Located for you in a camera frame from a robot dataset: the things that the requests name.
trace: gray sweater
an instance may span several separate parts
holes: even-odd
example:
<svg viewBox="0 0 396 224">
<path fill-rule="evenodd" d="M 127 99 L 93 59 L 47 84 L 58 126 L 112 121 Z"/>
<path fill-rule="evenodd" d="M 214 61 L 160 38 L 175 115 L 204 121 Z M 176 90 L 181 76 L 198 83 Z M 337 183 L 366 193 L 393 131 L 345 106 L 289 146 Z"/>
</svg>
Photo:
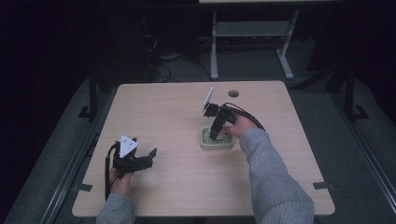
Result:
<svg viewBox="0 0 396 224">
<path fill-rule="evenodd" d="M 258 128 L 249 129 L 243 132 L 239 144 L 250 167 L 251 201 L 256 223 L 312 223 L 314 203 L 288 174 L 268 133 Z M 96 223 L 134 223 L 134 201 L 110 194 Z"/>
</svg>

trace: tabletop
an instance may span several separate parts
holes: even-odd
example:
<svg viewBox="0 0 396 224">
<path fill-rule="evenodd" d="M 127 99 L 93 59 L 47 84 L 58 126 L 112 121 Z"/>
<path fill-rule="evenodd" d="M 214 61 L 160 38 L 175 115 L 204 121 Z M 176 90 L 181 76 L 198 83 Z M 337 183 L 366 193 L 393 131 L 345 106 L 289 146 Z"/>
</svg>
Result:
<svg viewBox="0 0 396 224">
<path fill-rule="evenodd" d="M 315 214 L 334 212 L 318 164 L 283 82 L 202 82 L 121 85 L 108 113 L 73 207 L 77 217 L 95 217 L 105 203 L 105 157 L 114 141 L 136 137 L 136 157 L 158 148 L 152 168 L 136 172 L 132 197 L 141 217 L 252 216 L 248 163 L 238 139 L 232 149 L 202 150 L 203 101 L 233 103 L 258 119 L 286 163 L 290 175 L 315 203 Z M 234 90 L 239 96 L 232 98 Z"/>
</svg>

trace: hand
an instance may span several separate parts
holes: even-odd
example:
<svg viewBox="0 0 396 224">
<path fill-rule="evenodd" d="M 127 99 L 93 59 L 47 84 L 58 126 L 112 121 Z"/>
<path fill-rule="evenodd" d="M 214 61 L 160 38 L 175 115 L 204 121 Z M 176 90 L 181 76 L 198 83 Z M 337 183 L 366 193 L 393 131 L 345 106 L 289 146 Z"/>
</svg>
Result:
<svg viewBox="0 0 396 224">
<path fill-rule="evenodd" d="M 239 138 L 244 131 L 250 128 L 257 128 L 257 125 L 245 116 L 236 114 L 236 122 L 232 127 L 225 127 L 224 132 L 230 133 Z"/>
<path fill-rule="evenodd" d="M 111 167 L 109 175 L 110 175 L 110 183 L 113 183 L 113 181 L 119 175 L 119 171 L 116 168 Z M 110 193 L 130 196 L 132 191 L 131 177 L 133 175 L 134 173 L 126 173 L 122 177 L 122 179 L 116 179 L 113 185 L 111 186 Z"/>
</svg>

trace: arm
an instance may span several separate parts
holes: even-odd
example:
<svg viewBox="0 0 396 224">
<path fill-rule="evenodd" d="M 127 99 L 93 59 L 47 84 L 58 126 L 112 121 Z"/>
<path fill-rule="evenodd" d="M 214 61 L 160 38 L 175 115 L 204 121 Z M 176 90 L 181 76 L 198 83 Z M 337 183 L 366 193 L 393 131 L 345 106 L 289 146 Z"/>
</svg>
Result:
<svg viewBox="0 0 396 224">
<path fill-rule="evenodd" d="M 134 200 L 131 194 L 131 177 L 133 173 L 125 174 L 122 179 L 116 179 L 111 186 L 107 201 L 96 218 L 96 223 L 134 223 Z M 115 179 L 117 170 L 111 168 L 110 180 Z"/>
<path fill-rule="evenodd" d="M 247 156 L 256 223 L 312 223 L 314 203 L 289 175 L 268 133 L 242 116 L 225 132 L 240 138 Z"/>
</svg>

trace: small white container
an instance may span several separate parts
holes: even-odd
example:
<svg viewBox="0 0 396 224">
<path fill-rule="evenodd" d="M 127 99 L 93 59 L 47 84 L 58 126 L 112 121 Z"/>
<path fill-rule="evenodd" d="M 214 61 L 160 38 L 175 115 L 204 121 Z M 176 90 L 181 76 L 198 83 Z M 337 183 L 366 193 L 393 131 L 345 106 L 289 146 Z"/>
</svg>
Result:
<svg viewBox="0 0 396 224">
<path fill-rule="evenodd" d="M 219 140 L 212 140 L 209 138 L 210 128 L 204 127 L 201 129 L 201 149 L 231 149 L 233 148 L 233 136 L 225 133 Z"/>
</svg>

